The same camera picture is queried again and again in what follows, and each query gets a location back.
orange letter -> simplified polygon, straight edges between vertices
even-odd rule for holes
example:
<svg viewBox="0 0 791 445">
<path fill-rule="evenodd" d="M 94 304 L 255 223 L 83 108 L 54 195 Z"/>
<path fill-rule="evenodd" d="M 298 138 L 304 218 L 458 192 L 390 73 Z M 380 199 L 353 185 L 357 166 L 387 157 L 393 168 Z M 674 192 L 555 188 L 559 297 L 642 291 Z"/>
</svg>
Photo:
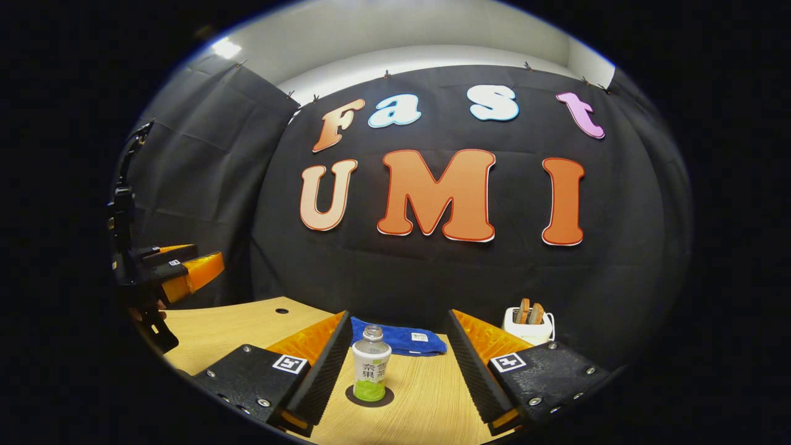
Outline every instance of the orange letter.
<svg viewBox="0 0 791 445">
<path fill-rule="evenodd" d="M 439 181 L 415 150 L 388 153 L 382 159 L 390 168 L 388 207 L 377 229 L 388 235 L 412 231 L 407 201 L 412 205 L 420 231 L 431 235 L 450 202 L 450 220 L 442 227 L 446 237 L 457 241 L 487 242 L 494 239 L 489 224 L 489 168 L 494 155 L 484 150 L 460 150 L 453 155 Z"/>
<path fill-rule="evenodd" d="M 552 213 L 541 238 L 549 245 L 577 245 L 582 242 L 579 185 L 585 170 L 563 158 L 547 158 L 542 165 L 552 179 Z"/>
<path fill-rule="evenodd" d="M 341 222 L 343 213 L 346 212 L 349 179 L 356 168 L 357 161 L 354 159 L 339 161 L 332 166 L 332 172 L 335 173 L 335 189 L 332 191 L 332 205 L 326 212 L 320 212 L 316 208 L 316 197 L 319 195 L 319 179 L 324 176 L 327 169 L 321 165 L 315 165 L 302 172 L 299 216 L 308 228 L 325 231 Z"/>
<path fill-rule="evenodd" d="M 364 106 L 365 101 L 357 99 L 354 102 L 325 114 L 324 117 L 321 118 L 324 121 L 324 126 L 321 128 L 319 142 L 313 146 L 313 153 L 318 153 L 340 142 L 342 136 L 338 134 L 338 127 L 341 127 L 341 130 L 346 130 L 351 125 L 351 120 L 354 118 L 354 112 L 351 110 L 359 110 Z"/>
</svg>

bottle cap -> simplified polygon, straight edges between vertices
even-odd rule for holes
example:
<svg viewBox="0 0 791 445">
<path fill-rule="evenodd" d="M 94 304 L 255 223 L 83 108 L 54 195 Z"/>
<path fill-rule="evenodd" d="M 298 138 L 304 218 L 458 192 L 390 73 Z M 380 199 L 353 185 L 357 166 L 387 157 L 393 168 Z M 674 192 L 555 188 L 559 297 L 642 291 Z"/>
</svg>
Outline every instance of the bottle cap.
<svg viewBox="0 0 791 445">
<path fill-rule="evenodd" d="M 381 340 L 382 328 L 377 325 L 367 325 L 365 329 L 362 330 L 362 338 L 370 341 Z"/>
</svg>

blue cloth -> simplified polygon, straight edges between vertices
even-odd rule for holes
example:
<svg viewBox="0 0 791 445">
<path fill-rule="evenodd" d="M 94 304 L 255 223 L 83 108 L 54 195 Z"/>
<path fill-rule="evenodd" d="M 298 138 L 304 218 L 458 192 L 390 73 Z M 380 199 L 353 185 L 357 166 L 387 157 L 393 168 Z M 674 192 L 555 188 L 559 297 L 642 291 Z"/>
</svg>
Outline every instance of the blue cloth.
<svg viewBox="0 0 791 445">
<path fill-rule="evenodd" d="M 351 344 L 362 339 L 362 331 L 367 325 L 359 318 L 351 318 Z M 428 357 L 445 354 L 448 345 L 437 334 L 425 329 L 396 328 L 394 326 L 377 325 L 382 328 L 382 341 L 390 345 L 393 354 L 399 356 Z"/>
</svg>

wooden table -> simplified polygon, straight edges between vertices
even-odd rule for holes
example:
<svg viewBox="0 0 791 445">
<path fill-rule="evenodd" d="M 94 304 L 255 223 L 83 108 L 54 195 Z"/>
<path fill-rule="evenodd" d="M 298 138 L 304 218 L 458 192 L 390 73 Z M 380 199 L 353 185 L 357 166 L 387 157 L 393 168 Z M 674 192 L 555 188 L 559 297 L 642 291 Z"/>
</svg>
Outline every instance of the wooden table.
<svg viewBox="0 0 791 445">
<path fill-rule="evenodd" d="M 275 312 L 279 308 L 288 310 L 288 314 Z M 332 315 L 286 297 L 167 313 L 168 327 L 180 344 L 165 358 L 190 375 L 203 371 L 242 344 L 265 348 Z M 448 337 L 439 337 L 448 344 L 447 354 L 391 356 L 385 382 L 395 399 L 379 408 L 364 408 L 346 398 L 346 388 L 354 383 L 350 348 L 324 416 L 308 440 L 322 445 L 472 445 L 513 432 L 494 437 L 489 433 L 472 403 Z"/>
</svg>

black coaster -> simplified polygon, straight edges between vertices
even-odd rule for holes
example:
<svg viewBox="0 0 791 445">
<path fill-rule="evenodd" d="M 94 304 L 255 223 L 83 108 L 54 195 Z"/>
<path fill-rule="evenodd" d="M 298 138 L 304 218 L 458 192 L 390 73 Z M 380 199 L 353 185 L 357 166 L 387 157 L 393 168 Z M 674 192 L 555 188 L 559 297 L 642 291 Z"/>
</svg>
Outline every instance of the black coaster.
<svg viewBox="0 0 791 445">
<path fill-rule="evenodd" d="M 380 406 L 385 406 L 394 398 L 396 398 L 395 394 L 392 392 L 390 388 L 384 388 L 384 397 L 382 400 L 379 401 L 362 401 L 354 396 L 354 385 L 349 386 L 346 388 L 346 398 L 349 399 L 355 405 L 365 406 L 368 408 L 378 408 Z"/>
</svg>

